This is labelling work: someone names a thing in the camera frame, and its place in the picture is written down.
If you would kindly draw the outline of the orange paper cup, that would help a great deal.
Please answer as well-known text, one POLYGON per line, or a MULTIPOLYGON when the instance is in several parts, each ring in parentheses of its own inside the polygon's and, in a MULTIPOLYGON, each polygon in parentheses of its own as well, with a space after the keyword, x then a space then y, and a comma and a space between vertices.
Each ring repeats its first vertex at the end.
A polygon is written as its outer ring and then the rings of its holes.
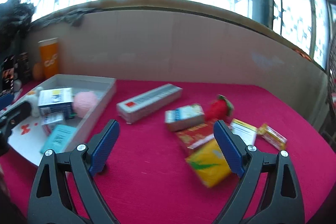
POLYGON ((47 79, 59 73, 59 41, 58 38, 38 42, 43 71, 47 79))

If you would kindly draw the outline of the black plastic bag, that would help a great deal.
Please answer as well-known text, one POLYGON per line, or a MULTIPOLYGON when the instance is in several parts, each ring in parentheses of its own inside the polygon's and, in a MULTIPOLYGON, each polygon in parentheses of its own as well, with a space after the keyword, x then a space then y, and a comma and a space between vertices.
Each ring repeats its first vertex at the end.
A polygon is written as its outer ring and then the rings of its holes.
POLYGON ((1 3, 1 60, 21 52, 34 12, 32 3, 1 3))

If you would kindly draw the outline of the white cardboard tray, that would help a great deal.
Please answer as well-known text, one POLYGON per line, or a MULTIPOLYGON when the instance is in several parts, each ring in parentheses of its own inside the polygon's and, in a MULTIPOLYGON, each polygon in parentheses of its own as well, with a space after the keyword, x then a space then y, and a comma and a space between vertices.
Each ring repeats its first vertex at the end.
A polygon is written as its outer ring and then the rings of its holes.
POLYGON ((84 143, 116 93, 116 80, 106 77, 55 75, 13 103, 32 107, 9 136, 9 146, 33 165, 48 149, 68 152, 84 143))

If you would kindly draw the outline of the red plush strawberry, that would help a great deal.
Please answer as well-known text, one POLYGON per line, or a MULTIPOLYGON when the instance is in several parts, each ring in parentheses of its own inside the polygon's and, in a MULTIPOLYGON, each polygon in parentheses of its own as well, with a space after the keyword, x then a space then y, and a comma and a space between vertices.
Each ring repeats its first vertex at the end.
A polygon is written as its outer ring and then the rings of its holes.
POLYGON ((234 111, 233 104, 223 95, 219 94, 217 99, 205 111, 205 121, 224 120, 228 121, 234 111))

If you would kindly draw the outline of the teal booklet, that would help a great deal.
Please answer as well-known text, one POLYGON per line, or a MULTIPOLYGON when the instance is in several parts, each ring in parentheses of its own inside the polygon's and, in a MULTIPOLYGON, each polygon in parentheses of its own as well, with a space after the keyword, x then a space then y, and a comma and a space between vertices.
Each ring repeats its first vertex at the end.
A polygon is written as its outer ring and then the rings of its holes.
POLYGON ((50 136, 47 138, 40 153, 45 153, 48 149, 52 149, 55 153, 64 152, 71 137, 76 132, 76 128, 68 125, 57 125, 50 136))

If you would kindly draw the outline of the yellow green carton box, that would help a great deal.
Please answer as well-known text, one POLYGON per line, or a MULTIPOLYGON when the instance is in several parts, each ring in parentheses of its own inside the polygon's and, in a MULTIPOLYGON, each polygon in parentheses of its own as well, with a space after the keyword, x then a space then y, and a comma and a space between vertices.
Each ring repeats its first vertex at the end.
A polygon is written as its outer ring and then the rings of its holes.
POLYGON ((216 186, 231 174, 230 167, 215 139, 185 158, 185 161, 207 188, 216 186))

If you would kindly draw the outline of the grey liquid sealant box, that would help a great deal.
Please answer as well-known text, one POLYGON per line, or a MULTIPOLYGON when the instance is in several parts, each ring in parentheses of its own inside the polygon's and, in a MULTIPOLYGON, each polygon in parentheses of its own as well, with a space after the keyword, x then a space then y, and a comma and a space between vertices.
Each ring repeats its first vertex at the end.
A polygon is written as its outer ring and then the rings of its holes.
POLYGON ((133 124, 181 97, 183 89, 165 84, 116 105, 117 113, 127 124, 133 124))

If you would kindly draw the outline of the red Sequoia cigarette box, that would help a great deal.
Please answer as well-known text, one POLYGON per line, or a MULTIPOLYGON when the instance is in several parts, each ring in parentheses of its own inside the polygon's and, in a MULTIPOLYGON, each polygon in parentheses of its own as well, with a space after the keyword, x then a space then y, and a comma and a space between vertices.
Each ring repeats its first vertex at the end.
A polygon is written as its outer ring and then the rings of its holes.
POLYGON ((181 147, 186 155, 191 155, 214 138, 213 128, 216 119, 177 132, 181 147))

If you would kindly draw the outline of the white plush chicken toy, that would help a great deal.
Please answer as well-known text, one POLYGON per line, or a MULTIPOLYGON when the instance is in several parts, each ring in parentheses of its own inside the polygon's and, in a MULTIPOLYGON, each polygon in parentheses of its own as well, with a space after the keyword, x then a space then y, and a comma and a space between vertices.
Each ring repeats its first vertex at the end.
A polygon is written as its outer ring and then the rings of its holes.
POLYGON ((31 116, 35 118, 38 118, 41 115, 38 103, 39 103, 39 95, 42 90, 43 90, 42 87, 37 87, 34 90, 29 91, 25 96, 25 100, 29 102, 31 105, 31 116))

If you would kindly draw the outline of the gold red snack bar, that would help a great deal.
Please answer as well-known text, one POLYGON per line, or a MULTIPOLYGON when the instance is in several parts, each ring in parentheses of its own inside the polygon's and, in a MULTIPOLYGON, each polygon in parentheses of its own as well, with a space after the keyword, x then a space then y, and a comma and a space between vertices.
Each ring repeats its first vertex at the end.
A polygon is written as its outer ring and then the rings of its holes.
POLYGON ((287 139, 266 123, 257 129, 257 135, 261 136, 279 151, 286 150, 287 139))

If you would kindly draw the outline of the white blue yellow medicine box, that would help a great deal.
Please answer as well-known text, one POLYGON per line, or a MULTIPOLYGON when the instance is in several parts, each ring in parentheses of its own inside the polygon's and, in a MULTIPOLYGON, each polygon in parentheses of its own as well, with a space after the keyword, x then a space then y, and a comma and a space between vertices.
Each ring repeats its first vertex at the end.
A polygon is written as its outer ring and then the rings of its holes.
POLYGON ((39 93, 38 108, 42 116, 62 113, 64 119, 73 119, 73 101, 72 88, 47 89, 39 93))

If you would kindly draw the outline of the white red BL medicine box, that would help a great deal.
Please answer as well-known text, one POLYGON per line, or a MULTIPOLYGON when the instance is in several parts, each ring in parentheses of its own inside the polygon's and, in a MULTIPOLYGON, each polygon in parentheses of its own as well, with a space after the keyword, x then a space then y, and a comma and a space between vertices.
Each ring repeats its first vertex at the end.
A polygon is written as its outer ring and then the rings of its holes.
POLYGON ((66 120, 63 113, 51 113, 42 118, 41 126, 44 133, 49 136, 57 125, 65 125, 66 120))

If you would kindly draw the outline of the orange fruit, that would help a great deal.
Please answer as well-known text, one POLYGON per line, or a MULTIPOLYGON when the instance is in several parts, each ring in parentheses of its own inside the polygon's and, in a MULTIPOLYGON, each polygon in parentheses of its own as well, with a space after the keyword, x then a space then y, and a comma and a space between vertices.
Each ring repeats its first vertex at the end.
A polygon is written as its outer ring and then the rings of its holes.
POLYGON ((33 79, 36 81, 42 81, 45 78, 43 67, 41 63, 35 63, 32 69, 33 79))

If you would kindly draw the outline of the grey cloth on sill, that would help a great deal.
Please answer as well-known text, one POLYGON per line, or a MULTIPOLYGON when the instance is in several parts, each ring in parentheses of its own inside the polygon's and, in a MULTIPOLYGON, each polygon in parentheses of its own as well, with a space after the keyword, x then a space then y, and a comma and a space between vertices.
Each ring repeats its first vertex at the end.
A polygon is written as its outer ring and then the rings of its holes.
POLYGON ((72 11, 66 12, 65 14, 50 14, 42 18, 39 18, 33 21, 30 25, 31 30, 41 30, 52 24, 66 23, 72 27, 80 27, 84 15, 100 12, 101 9, 98 8, 83 8, 83 9, 74 9, 72 11))

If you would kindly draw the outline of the white yellow Glucophage box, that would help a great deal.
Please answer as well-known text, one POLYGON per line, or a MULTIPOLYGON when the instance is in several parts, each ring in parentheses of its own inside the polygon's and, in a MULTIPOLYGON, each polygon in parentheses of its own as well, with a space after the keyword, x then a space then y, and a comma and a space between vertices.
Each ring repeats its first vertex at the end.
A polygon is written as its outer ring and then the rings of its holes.
POLYGON ((230 123, 230 129, 233 134, 241 137, 245 145, 255 144, 257 136, 257 128, 255 126, 238 119, 233 119, 230 123))

